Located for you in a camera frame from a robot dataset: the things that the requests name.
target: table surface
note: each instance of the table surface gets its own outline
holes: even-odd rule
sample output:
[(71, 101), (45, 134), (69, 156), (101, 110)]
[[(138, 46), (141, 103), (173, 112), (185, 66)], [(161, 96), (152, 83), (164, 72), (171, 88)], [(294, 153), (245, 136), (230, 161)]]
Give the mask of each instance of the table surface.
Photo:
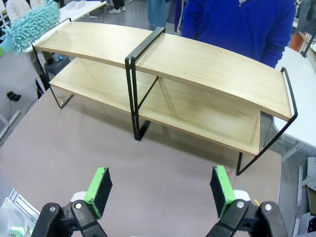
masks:
[[(309, 43), (309, 40), (307, 39), (307, 37), (305, 36), (304, 33), (302, 32), (299, 32), (300, 36), (303, 38), (303, 40), (305, 41), (305, 45), (303, 47), (303, 51), (305, 51), (308, 43)], [(310, 49), (312, 50), (312, 53), (315, 54), (316, 53), (316, 45), (314, 43), (311, 44), (310, 46)]]
[[(137, 72), (139, 102), (155, 79)], [(76, 58), (50, 84), (130, 113), (123, 68)], [(259, 153), (260, 111), (195, 86), (158, 79), (139, 115), (241, 152)]]
[[(60, 20), (59, 22), (62, 22), (68, 18), (71, 18), (72, 21), (76, 21), (79, 18), (85, 16), (86, 14), (92, 12), (95, 9), (98, 9), (99, 7), (105, 5), (107, 2), (100, 2), (100, 1), (86, 1), (85, 5), (79, 9), (71, 8), (71, 9), (67, 9), (67, 6), (64, 6), (63, 8), (60, 9)], [(51, 29), (50, 31), (48, 31), (47, 33), (45, 33), (38, 41), (36, 41), (34, 43), (37, 44), (39, 42), (41, 42), (42, 40), (48, 38), (49, 36), (51, 36), (56, 30), (58, 30), (59, 27), (55, 27), (53, 29)], [(28, 53), (31, 52), (33, 50), (32, 47), (27, 48), (24, 52)]]
[[(285, 131), (285, 135), (316, 148), (316, 75), (307, 58), (288, 47), (276, 68), (286, 67), (296, 101), (298, 117)], [(276, 130), (286, 124), (274, 117)]]
[[(71, 22), (36, 48), (125, 68), (126, 56), (150, 33), (126, 26)], [(162, 34), (136, 63), (136, 69), (211, 90), (284, 120), (292, 117), (280, 71), (219, 47)]]
[(206, 236), (217, 221), (209, 186), (216, 164), (232, 170), (233, 188), (252, 201), (277, 201), (279, 154), (266, 151), (236, 177), (238, 152), (156, 123), (138, 142), (130, 119), (78, 96), (61, 110), (46, 93), (0, 149), (1, 173), (41, 210), (66, 205), (87, 190), (97, 167), (108, 166), (113, 187), (100, 224), (110, 237)]

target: light wood plank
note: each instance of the light wood plank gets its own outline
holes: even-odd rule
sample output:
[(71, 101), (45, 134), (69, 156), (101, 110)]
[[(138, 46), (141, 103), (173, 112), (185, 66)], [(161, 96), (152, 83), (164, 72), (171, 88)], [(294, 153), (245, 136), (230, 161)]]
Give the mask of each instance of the light wood plank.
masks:
[(139, 115), (241, 152), (259, 153), (260, 111), (197, 87), (159, 79)]
[[(137, 72), (137, 79), (138, 99), (141, 100), (156, 77)], [(126, 73), (121, 68), (75, 58), (50, 84), (130, 113)]]
[(127, 26), (70, 22), (35, 48), (125, 68), (125, 57), (151, 32)]
[[(150, 33), (124, 26), (71, 22), (36, 48), (124, 68), (125, 57)], [(222, 48), (162, 34), (140, 58), (136, 69), (211, 90), (283, 120), (291, 118), (282, 73)]]
[(211, 89), (283, 120), (292, 117), (280, 71), (213, 45), (163, 34), (136, 69)]

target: cable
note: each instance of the cable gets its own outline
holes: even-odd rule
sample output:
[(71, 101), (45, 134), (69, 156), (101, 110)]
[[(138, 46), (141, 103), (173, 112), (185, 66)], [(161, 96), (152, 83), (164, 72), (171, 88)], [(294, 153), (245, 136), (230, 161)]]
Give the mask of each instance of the cable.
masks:
[(11, 112), (12, 112), (12, 103), (11, 103), (11, 100), (9, 101), (9, 104), (10, 104), (10, 112), (9, 112), (9, 119), (8, 119), (8, 121), (10, 121), (10, 119), (11, 119)]
[(268, 129), (268, 132), (267, 132), (267, 135), (266, 135), (266, 138), (265, 138), (265, 142), (264, 142), (264, 144), (263, 144), (263, 147), (265, 147), (265, 145), (266, 145), (266, 139), (267, 139), (268, 133), (269, 133), (269, 131), (270, 131), (271, 124), (272, 124), (272, 119), (271, 119), (271, 122), (270, 122), (270, 126), (269, 126), (269, 129)]
[(33, 101), (31, 102), (31, 104), (28, 106), (28, 109), (26, 110), (25, 114), (28, 113), (28, 111), (29, 111), (29, 109), (31, 108), (31, 106), (32, 106), (32, 105), (34, 104), (34, 102), (37, 101), (37, 100), (38, 100), (38, 98), (36, 98), (35, 100), (33, 100)]

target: gray floor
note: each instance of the gray floor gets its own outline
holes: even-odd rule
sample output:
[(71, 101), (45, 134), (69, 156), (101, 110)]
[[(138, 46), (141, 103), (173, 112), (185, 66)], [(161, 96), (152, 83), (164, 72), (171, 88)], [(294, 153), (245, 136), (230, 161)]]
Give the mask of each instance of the gray floor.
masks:
[[(110, 15), (101, 9), (95, 11), (92, 15), (96, 15), (97, 18), (90, 18), (90, 22), (103, 22), (143, 29), (151, 28), (147, 21), (147, 1), (145, 0), (135, 0), (130, 4), (127, 4), (126, 12), (121, 14)], [(167, 24), (166, 31), (169, 34), (175, 34), (172, 24)], [(35, 86), (36, 72), (31, 67), (25, 55), (17, 56), (7, 54), (0, 58), (0, 65), (0, 113), (2, 113), (6, 118), (10, 118), (16, 110), (21, 111), (21, 115), (12, 124), (12, 127), (6, 133), (5, 137), (0, 140), (1, 148), (1, 145), (10, 136), (15, 126), (23, 118), (23, 115), (25, 115), (29, 108), (36, 102), (37, 95)], [(9, 101), (6, 97), (6, 93), (11, 90), (17, 94), (22, 95), (18, 102)], [(266, 135), (266, 143), (268, 143), (277, 132), (273, 128), (273, 125), (270, 126), (271, 117), (261, 116), (261, 118), (261, 143), (263, 145)], [(272, 146), (271, 150), (280, 154), (284, 154), (287, 148), (276, 142)], [(291, 235), (293, 232), (295, 215), (297, 213), (301, 214), (307, 211), (307, 197), (305, 192), (303, 192), (302, 207), (296, 207), (298, 166), (301, 164), (303, 165), (304, 169), (306, 169), (307, 155), (308, 154), (296, 153), (282, 164), (279, 207), (281, 209), (288, 232)], [(7, 196), (11, 191), (11, 187), (8, 183), (9, 181), (1, 178), (0, 174), (0, 201), (3, 200), (4, 197)]]

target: gray table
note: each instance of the gray table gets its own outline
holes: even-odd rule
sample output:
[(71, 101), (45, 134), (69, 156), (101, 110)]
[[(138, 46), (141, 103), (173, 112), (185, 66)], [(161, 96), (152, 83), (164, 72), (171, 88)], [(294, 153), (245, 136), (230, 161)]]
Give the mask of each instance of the gray table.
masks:
[(217, 221), (209, 186), (216, 164), (232, 170), (233, 187), (252, 200), (277, 201), (281, 156), (267, 151), (239, 177), (237, 160), (238, 152), (158, 124), (137, 142), (130, 114), (78, 96), (61, 110), (51, 93), (0, 149), (4, 176), (39, 210), (66, 205), (87, 190), (97, 167), (108, 166), (113, 188), (100, 224), (110, 237), (205, 236)]

